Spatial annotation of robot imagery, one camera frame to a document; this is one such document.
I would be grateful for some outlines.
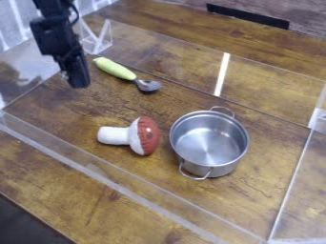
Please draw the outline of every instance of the pot handle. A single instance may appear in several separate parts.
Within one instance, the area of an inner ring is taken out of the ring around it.
[[[179,173],[180,173],[183,176],[186,176],[187,178],[194,179],[194,180],[204,180],[204,179],[207,179],[207,177],[208,177],[211,171],[214,170],[214,168],[211,167],[211,168],[210,168],[210,171],[208,171],[208,173],[204,175],[204,177],[194,177],[194,176],[188,175],[188,174],[182,170],[182,169],[183,169],[183,168],[182,168],[183,164],[184,164],[184,159],[182,158],[182,159],[180,159],[179,166],[178,166],[178,171],[179,171]]]
[[[211,107],[210,110],[211,110],[211,111],[215,111],[215,110],[220,110],[220,111],[222,111],[222,110],[224,110],[224,111],[227,111],[227,112],[223,112],[223,113],[234,118],[234,112],[232,112],[232,110],[230,110],[230,109],[226,108],[226,107],[214,106],[214,107]]]

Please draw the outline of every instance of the spoon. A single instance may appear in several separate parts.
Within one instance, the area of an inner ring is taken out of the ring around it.
[[[162,84],[158,81],[139,79],[131,70],[128,70],[123,65],[115,63],[108,58],[99,57],[93,61],[100,70],[108,72],[120,79],[132,81],[142,92],[154,92],[162,87]]]

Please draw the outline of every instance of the mushroom stem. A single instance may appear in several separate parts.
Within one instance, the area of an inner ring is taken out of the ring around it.
[[[96,138],[104,144],[128,145],[128,128],[100,127]]]

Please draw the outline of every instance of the pot rim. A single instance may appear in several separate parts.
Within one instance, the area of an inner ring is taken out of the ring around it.
[[[188,160],[186,157],[183,157],[183,155],[180,153],[178,153],[176,151],[176,147],[172,143],[172,134],[174,134],[174,130],[176,128],[176,125],[186,119],[186,118],[190,118],[192,117],[194,115],[199,115],[199,114],[214,114],[214,115],[218,115],[218,116],[222,116],[224,117],[226,119],[228,119],[231,122],[234,122],[236,124],[236,126],[239,127],[239,129],[243,131],[244,133],[244,137],[246,137],[246,148],[242,152],[242,154],[230,162],[224,163],[224,164],[218,164],[218,165],[206,165],[206,164],[202,164],[202,163],[198,163],[198,162],[194,162],[191,160]],[[171,129],[170,129],[170,144],[174,148],[174,151],[176,153],[176,155],[179,157],[182,157],[187,162],[195,164],[195,165],[199,165],[199,166],[203,166],[203,167],[207,167],[207,168],[220,168],[220,167],[224,167],[224,166],[228,166],[230,164],[234,164],[236,161],[239,161],[239,159],[243,157],[243,155],[246,154],[246,152],[248,151],[248,147],[250,147],[250,135],[248,135],[248,132],[246,130],[246,128],[243,127],[242,123],[231,116],[228,116],[227,114],[222,113],[222,112],[218,112],[218,111],[195,111],[195,112],[190,112],[187,113],[186,115],[183,115],[174,123]]]

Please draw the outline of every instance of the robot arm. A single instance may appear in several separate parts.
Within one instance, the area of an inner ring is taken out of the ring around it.
[[[31,22],[32,33],[43,55],[52,55],[73,88],[85,88],[91,84],[85,56],[77,35],[72,31],[79,13],[73,0],[33,0],[43,17]],[[69,9],[76,19],[69,22]]]

